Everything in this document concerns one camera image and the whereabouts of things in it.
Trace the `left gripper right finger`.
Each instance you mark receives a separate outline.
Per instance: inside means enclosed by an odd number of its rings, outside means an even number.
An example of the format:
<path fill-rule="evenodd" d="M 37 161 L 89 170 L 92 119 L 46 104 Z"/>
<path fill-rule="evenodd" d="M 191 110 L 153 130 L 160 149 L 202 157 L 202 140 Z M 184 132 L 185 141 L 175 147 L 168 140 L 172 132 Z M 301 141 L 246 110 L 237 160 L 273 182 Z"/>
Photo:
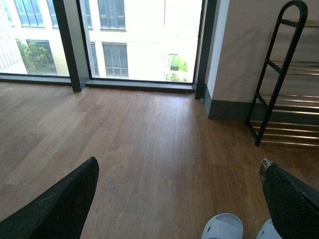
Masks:
<path fill-rule="evenodd" d="M 259 170 L 275 231 L 283 239 L 319 237 L 319 192 L 265 158 Z"/>

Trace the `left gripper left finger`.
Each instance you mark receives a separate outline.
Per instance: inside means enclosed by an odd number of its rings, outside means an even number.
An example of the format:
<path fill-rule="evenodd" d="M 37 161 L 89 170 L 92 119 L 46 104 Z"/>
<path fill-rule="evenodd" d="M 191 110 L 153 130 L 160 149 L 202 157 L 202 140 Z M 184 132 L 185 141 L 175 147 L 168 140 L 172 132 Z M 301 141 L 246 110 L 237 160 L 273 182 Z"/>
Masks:
<path fill-rule="evenodd" d="M 90 157 L 0 223 L 2 239 L 78 239 L 92 205 L 99 164 Z"/>

